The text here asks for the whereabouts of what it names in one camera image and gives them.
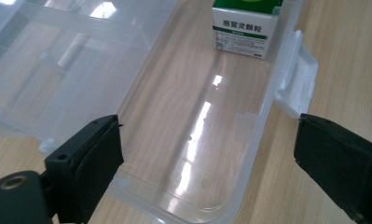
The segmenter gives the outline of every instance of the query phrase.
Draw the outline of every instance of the plastic storage box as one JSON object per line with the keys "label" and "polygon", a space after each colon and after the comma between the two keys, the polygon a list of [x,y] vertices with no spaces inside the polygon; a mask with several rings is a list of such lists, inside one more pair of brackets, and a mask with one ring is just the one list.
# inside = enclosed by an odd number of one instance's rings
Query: plastic storage box
{"label": "plastic storage box", "polygon": [[[0,133],[31,134],[53,149],[119,107],[125,163],[108,192],[163,223],[230,223],[272,103],[294,118],[307,112],[317,62],[294,31],[302,0],[283,2],[266,61],[213,49],[213,2],[179,0],[152,49],[132,44],[145,35],[119,41],[123,30],[90,10],[65,10],[82,6],[15,9],[28,22],[0,42]],[[174,3],[153,5],[152,18],[166,21]],[[90,21],[108,28],[91,31]]]}

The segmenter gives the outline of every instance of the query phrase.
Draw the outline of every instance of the wooden table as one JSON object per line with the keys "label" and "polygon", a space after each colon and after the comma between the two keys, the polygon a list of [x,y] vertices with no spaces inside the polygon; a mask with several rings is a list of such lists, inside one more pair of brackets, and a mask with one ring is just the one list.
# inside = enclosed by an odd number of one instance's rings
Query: wooden table
{"label": "wooden table", "polygon": [[[372,0],[304,0],[297,29],[319,62],[309,113],[372,142]],[[297,120],[274,105],[234,223],[353,223],[294,162]],[[0,136],[0,177],[44,170],[32,137]],[[104,195],[90,223],[157,223]]]}

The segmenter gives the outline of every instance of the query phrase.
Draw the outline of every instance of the black object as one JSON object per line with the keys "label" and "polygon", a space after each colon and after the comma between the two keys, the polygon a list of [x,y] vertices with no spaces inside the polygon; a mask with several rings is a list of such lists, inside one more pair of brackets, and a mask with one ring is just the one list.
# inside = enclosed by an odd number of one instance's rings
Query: black object
{"label": "black object", "polygon": [[372,143],[312,115],[301,115],[296,162],[358,223],[372,224]]}
{"label": "black object", "polygon": [[0,179],[0,223],[88,223],[124,162],[117,115],[96,119],[45,159],[46,172]]}

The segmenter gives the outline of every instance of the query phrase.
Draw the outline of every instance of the green box top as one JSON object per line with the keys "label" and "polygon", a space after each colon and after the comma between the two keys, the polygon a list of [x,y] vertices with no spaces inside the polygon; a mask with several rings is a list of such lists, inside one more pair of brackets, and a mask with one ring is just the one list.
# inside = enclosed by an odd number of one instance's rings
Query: green box top
{"label": "green box top", "polygon": [[274,8],[281,7],[282,2],[283,0],[215,0],[213,7],[275,14]]}

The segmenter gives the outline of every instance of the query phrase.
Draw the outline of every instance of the green and white box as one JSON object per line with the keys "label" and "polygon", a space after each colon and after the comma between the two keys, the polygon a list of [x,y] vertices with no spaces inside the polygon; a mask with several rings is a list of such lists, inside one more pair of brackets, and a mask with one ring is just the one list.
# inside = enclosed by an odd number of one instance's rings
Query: green and white box
{"label": "green and white box", "polygon": [[215,0],[214,47],[264,59],[282,0]]}

